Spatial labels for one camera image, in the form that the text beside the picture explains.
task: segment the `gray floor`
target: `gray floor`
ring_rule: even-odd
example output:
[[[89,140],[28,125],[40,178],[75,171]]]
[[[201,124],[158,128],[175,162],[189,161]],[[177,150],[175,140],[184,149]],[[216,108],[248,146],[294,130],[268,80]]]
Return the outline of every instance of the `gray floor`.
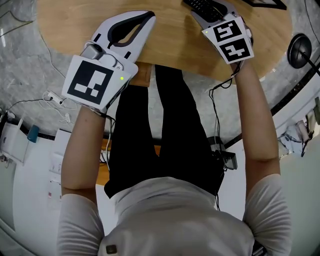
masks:
[[[320,54],[320,47],[311,30],[304,1],[288,0],[287,2],[292,17],[292,34],[305,33],[311,39],[312,60],[315,61]],[[314,0],[306,0],[306,3],[314,31],[320,38],[320,7]],[[52,67],[49,50],[54,66],[64,75],[67,73],[71,56],[51,48],[48,50],[46,47],[37,23],[37,1],[0,0],[0,5],[0,17],[11,11],[21,20],[17,21],[11,13],[5,14],[0,19],[0,35],[23,25],[25,22],[22,21],[34,21],[0,37],[0,107],[5,109],[17,101],[41,99],[45,91],[53,91],[59,95],[64,78]],[[271,108],[287,95],[309,68],[306,66],[300,70],[293,69],[288,64],[286,54],[283,54],[278,65],[261,81]],[[208,93],[219,82],[189,72],[184,72],[183,75],[196,101],[205,132],[210,137],[214,134],[216,117]],[[221,137],[227,142],[241,133],[236,87],[232,86],[227,90],[218,89],[214,98],[221,122]],[[110,115],[115,115],[117,104],[118,101],[109,109]],[[75,107],[75,104],[68,100],[65,105],[69,108]],[[12,112],[23,118],[27,127],[37,125],[43,133],[49,135],[55,135],[59,128],[66,131],[72,128],[72,124],[66,125],[59,122],[61,117],[56,111],[44,110],[38,102],[17,104],[12,108]],[[62,109],[60,112],[63,116],[69,113],[72,122],[75,122],[78,114],[78,110]],[[154,138],[161,138],[162,118],[163,109],[153,72],[149,88],[149,121]]]

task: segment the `person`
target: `person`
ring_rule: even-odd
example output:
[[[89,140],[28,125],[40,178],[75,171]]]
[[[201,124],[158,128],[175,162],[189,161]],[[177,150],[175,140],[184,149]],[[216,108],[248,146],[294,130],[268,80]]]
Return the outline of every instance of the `person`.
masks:
[[[81,107],[62,163],[58,255],[251,256],[255,242],[267,255],[289,255],[276,129],[250,61],[235,77],[245,152],[243,221],[214,207],[218,168],[181,70],[156,65],[155,73],[163,106],[160,154],[148,89],[130,85],[119,99],[104,187],[118,217],[107,236],[95,189],[105,119]]]

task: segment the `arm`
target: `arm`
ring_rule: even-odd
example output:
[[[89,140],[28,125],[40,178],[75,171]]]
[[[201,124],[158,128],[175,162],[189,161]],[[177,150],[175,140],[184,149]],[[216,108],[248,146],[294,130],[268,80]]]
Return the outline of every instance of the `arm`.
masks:
[[[245,152],[248,197],[258,181],[271,174],[280,174],[278,140],[266,96],[250,61],[245,61],[235,76],[235,81]]]
[[[106,120],[81,107],[61,170],[62,195],[78,194],[97,204],[96,181]]]

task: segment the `leg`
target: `leg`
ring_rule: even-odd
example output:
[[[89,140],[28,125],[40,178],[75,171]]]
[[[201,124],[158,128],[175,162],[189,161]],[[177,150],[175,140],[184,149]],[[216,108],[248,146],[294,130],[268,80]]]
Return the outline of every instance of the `leg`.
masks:
[[[213,193],[213,182],[209,179],[215,169],[211,147],[182,71],[156,65],[155,74],[163,106],[162,170],[168,171],[166,176]]]
[[[117,192],[154,178],[158,156],[148,118],[148,88],[129,85],[120,96],[110,152],[110,181],[104,191]]]

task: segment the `black keyboard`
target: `black keyboard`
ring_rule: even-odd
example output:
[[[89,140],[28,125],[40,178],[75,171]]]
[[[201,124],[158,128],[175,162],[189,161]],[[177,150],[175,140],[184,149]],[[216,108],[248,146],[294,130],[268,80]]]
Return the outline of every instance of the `black keyboard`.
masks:
[[[222,20],[228,12],[227,7],[213,0],[183,0],[183,2],[208,23]]]

